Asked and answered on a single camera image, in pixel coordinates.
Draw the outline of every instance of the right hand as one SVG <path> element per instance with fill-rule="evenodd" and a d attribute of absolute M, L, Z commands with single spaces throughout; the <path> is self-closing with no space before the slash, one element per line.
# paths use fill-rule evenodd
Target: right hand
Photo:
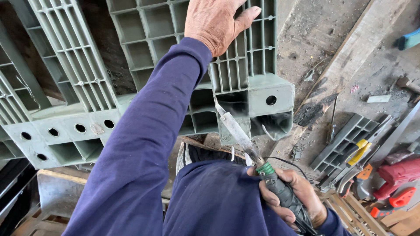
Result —
<path fill-rule="evenodd" d="M 290 183 L 294 194 L 300 199 L 303 205 L 305 205 L 313 227 L 318 228 L 321 226 L 327 218 L 327 209 L 319 200 L 309 181 L 302 178 L 294 170 L 275 168 L 275 171 L 283 181 Z M 260 181 L 260 192 L 268 206 L 286 221 L 286 223 L 290 225 L 296 220 L 295 215 L 290 209 L 279 206 L 280 200 L 273 192 L 267 189 L 264 181 Z"/>
<path fill-rule="evenodd" d="M 185 21 L 185 37 L 204 43 L 213 57 L 222 55 L 238 34 L 251 26 L 261 8 L 254 6 L 234 19 L 246 0 L 190 0 Z"/>

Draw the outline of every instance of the blue object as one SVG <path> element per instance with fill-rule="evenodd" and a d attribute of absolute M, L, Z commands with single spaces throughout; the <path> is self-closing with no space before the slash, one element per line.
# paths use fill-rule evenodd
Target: blue object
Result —
<path fill-rule="evenodd" d="M 210 60 L 203 43 L 185 37 L 159 61 L 112 132 L 64 236 L 296 235 L 261 200 L 260 178 L 226 160 L 181 169 L 162 220 L 168 156 Z M 331 210 L 320 232 L 350 235 Z"/>
<path fill-rule="evenodd" d="M 398 40 L 398 49 L 401 51 L 416 46 L 420 42 L 420 28 L 417 30 L 401 36 Z"/>

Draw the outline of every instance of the yellow tool handle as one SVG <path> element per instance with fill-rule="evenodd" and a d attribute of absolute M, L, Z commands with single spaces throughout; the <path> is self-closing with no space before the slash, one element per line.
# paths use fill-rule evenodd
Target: yellow tool handle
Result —
<path fill-rule="evenodd" d="M 347 162 L 347 166 L 352 166 L 352 165 L 356 164 L 360 160 L 360 158 L 362 158 L 362 156 L 365 154 L 365 152 L 370 148 L 372 143 L 369 143 L 366 139 L 362 139 L 356 145 L 359 147 L 359 151 L 357 151 L 356 155 L 352 159 L 350 159 L 349 162 Z"/>

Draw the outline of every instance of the green spring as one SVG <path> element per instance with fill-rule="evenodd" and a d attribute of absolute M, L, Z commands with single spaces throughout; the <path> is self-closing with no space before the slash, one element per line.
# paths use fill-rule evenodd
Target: green spring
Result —
<path fill-rule="evenodd" d="M 266 175 L 269 175 L 269 174 L 274 173 L 274 169 L 268 162 L 266 162 L 263 166 L 257 168 L 257 172 L 258 173 L 264 172 Z"/>

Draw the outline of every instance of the taped handle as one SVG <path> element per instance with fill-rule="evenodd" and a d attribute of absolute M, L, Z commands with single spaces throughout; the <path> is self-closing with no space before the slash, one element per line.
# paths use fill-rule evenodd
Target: taped handle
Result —
<path fill-rule="evenodd" d="M 290 184 L 283 182 L 276 173 L 261 176 L 268 190 L 272 191 L 280 200 L 280 206 L 289 208 L 296 218 L 310 223 L 305 206 L 293 193 Z"/>

